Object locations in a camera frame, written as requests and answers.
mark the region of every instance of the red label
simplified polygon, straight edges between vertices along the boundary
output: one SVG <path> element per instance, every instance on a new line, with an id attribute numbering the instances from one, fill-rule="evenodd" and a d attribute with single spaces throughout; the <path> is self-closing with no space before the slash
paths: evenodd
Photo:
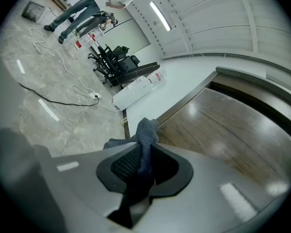
<path id="1" fill-rule="evenodd" d="M 159 79 L 159 81 L 161 81 L 161 77 L 158 73 L 155 73 L 155 75 L 157 76 L 157 78 Z"/>
<path id="2" fill-rule="evenodd" d="M 95 39 L 94 39 L 94 35 L 93 34 L 90 34 L 90 33 L 88 33 L 88 35 L 94 40 L 94 41 L 96 41 Z"/>
<path id="3" fill-rule="evenodd" d="M 76 45 L 78 46 L 78 48 L 82 47 L 82 45 L 79 43 L 79 41 L 76 42 Z"/>

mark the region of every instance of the black cable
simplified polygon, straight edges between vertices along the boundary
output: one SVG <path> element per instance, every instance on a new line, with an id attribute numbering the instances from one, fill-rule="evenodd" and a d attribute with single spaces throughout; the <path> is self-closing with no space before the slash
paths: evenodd
<path id="1" fill-rule="evenodd" d="M 30 88 L 28 88 L 28 87 L 22 85 L 21 83 L 19 83 L 19 84 L 20 84 L 21 87 L 23 87 L 23 88 L 25 88 L 25 89 L 27 89 L 27 90 L 30 90 L 30 91 L 32 91 L 32 92 L 34 92 L 34 93 L 35 93 L 36 95 L 38 95 L 39 97 L 41 97 L 41 98 L 43 98 L 43 99 L 45 99 L 46 101 L 51 102 L 51 103 L 58 103 L 58 104 L 62 104 L 62 105 L 86 106 L 86 107 L 91 107 L 91 106 L 93 106 L 93 105 L 97 105 L 97 104 L 99 104 L 99 97 L 98 97 L 97 95 L 95 95 L 95 98 L 98 99 L 98 102 L 97 102 L 97 103 L 94 103 L 94 104 L 91 104 L 91 105 L 87 105 L 87 104 L 75 104 L 75 103 L 62 103 L 62 102 L 52 101 L 52 100 L 49 100 L 49 99 L 43 97 L 42 95 L 40 95 L 39 93 L 37 93 L 35 90 L 32 90 L 32 89 L 30 89 Z"/>
<path id="2" fill-rule="evenodd" d="M 111 31 L 112 29 L 114 29 L 114 28 L 120 26 L 121 24 L 123 24 L 123 23 L 125 23 L 125 22 L 127 22 L 127 21 L 130 21 L 130 20 L 132 20 L 132 18 L 131 18 L 131 19 L 128 19 L 128 20 L 126 20 L 126 21 L 123 21 L 122 23 L 120 23 L 120 24 L 114 26 L 113 28 L 111 28 L 111 29 L 109 29 L 108 31 L 104 32 L 104 34 L 106 34 L 107 32 Z"/>

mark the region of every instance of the wooden surface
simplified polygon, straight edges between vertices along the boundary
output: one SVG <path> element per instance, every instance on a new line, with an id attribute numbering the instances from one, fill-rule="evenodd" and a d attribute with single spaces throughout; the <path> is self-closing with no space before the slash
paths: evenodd
<path id="1" fill-rule="evenodd" d="M 212 80 L 213 83 L 219 84 L 222 86 L 227 86 L 232 89 L 244 92 L 247 95 L 250 95 L 267 106 L 275 109 L 279 114 L 282 114 L 291 122 L 291 105 L 285 102 L 282 98 L 276 94 L 272 94 L 260 86 L 243 81 L 241 79 L 233 78 L 228 75 L 219 74 Z"/>
<path id="2" fill-rule="evenodd" d="M 177 111 L 179 111 L 184 105 L 186 105 L 191 99 L 193 99 L 201 90 L 210 85 L 211 81 L 218 75 L 217 72 L 213 72 L 209 75 L 203 82 L 201 82 L 193 91 L 191 91 L 188 95 L 186 95 L 183 99 L 181 99 L 178 103 L 172 106 L 168 111 L 162 114 L 158 119 L 159 125 L 164 123 L 167 119 L 169 119 L 172 115 L 174 115 Z"/>
<path id="3" fill-rule="evenodd" d="M 160 142 L 225 161 L 269 189 L 291 185 L 291 137 L 253 108 L 204 88 L 158 130 Z"/>
<path id="4" fill-rule="evenodd" d="M 278 97 L 283 98 L 285 101 L 291 104 L 291 91 L 272 80 L 264 79 L 252 73 L 247 73 L 227 67 L 216 67 L 215 70 L 219 73 L 218 76 L 225 74 L 225 76 L 227 75 L 230 78 L 238 78 L 251 84 L 258 85 L 260 88 L 264 88 L 265 90 L 276 94 Z"/>

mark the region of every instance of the white ceiling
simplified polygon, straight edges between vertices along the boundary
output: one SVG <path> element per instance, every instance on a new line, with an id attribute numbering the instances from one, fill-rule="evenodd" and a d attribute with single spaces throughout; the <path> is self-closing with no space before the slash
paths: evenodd
<path id="1" fill-rule="evenodd" d="M 171 31 L 151 9 L 151 1 Z M 275 0 L 134 0 L 127 10 L 163 58 L 234 53 L 291 70 L 291 23 Z"/>

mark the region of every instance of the ceiling light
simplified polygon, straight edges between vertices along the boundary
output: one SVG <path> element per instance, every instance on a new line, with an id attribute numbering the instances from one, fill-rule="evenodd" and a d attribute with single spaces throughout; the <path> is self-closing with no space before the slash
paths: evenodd
<path id="1" fill-rule="evenodd" d="M 167 31 L 171 31 L 171 27 L 169 23 L 167 22 L 166 18 L 161 13 L 160 9 L 156 6 L 154 2 L 150 3 L 152 9 L 155 11 L 155 13 L 158 15 L 158 17 L 161 19 L 162 23 L 164 24 Z"/>

